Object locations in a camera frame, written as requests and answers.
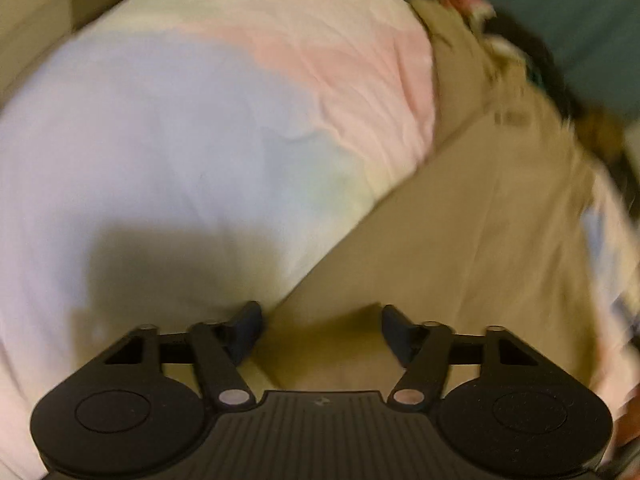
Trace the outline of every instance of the tan cloth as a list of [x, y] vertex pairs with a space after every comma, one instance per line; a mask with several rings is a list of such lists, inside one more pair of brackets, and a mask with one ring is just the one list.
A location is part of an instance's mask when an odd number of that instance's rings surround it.
[[393, 303], [460, 333], [507, 326], [587, 383], [590, 166], [522, 66], [489, 54], [452, 10], [412, 5], [434, 49], [435, 154], [273, 312], [254, 357], [280, 387], [386, 394], [402, 370], [366, 306]]

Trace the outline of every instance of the silver screw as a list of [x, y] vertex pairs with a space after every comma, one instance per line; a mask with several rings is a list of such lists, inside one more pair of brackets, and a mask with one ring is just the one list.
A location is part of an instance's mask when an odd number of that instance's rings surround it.
[[398, 390], [394, 393], [395, 402], [399, 402], [400, 404], [407, 404], [410, 406], [415, 406], [416, 404], [420, 404], [424, 400], [424, 393], [418, 390], [412, 390], [410, 388], [406, 388], [404, 390]]
[[251, 399], [251, 395], [244, 390], [225, 390], [220, 393], [218, 396], [218, 400], [227, 406], [240, 406], [240, 404], [244, 404], [249, 399]]

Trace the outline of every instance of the dark green fabric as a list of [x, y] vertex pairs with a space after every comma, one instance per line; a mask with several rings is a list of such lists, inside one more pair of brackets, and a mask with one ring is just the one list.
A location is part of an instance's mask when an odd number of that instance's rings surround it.
[[489, 0], [539, 35], [583, 99], [640, 116], [640, 0]]

